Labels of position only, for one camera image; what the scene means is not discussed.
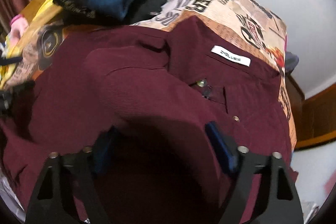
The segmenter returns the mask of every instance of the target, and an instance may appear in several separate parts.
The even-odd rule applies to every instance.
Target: maroon shirt
[[[250,58],[250,66],[211,52],[215,45]],[[203,79],[206,85],[199,87]],[[17,100],[14,119],[1,121],[8,139],[4,167],[27,208],[48,153],[78,152],[114,125],[131,141],[121,145],[125,150],[117,149],[111,173],[97,185],[111,219],[157,223],[154,215],[161,213],[167,222],[160,222],[171,224],[185,223],[185,216],[193,214],[198,223],[209,223],[200,215],[218,209],[231,179],[221,172],[204,125],[216,121],[238,145],[263,155],[278,151],[289,165],[280,80],[277,71],[220,38],[197,17],[170,33],[139,26],[75,33],[37,79],[34,94]],[[208,100],[202,96],[207,86]],[[135,144],[132,149],[129,142]],[[168,168],[172,155],[191,176]],[[251,217],[259,182],[255,176],[242,221]]]

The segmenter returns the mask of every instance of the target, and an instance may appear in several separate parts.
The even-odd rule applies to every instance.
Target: black folded garment
[[[102,15],[97,11],[90,10],[74,3],[71,0],[54,0],[56,5],[63,7],[70,12],[66,21],[71,24],[93,24],[101,26],[131,25],[143,20],[149,20],[159,15],[162,6],[167,0],[135,0],[129,7],[128,13],[123,21],[113,17]]]

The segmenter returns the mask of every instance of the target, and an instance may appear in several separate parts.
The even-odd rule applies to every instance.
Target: clothing label
[[[251,63],[251,59],[249,59],[245,56],[240,56],[240,55],[237,55],[237,54],[233,54],[232,52],[229,52],[227,49],[225,49],[221,46],[213,46],[211,52],[219,54],[220,56],[222,56],[222,57],[224,57],[224,58],[226,58],[226,59],[228,59],[232,62],[241,64],[241,65],[244,65],[244,66],[247,66],[247,67],[249,67],[250,63]]]

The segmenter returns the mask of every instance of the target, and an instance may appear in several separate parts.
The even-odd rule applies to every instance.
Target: shirt button
[[[200,87],[200,88],[204,88],[206,85],[207,81],[205,79],[198,81],[196,84]]]

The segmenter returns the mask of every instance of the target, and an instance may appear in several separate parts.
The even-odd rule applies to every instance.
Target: pink hair tie
[[[18,14],[17,16],[13,17],[13,19],[10,21],[9,25],[12,26],[12,24],[21,17],[23,17],[23,15],[21,15],[21,14]]]

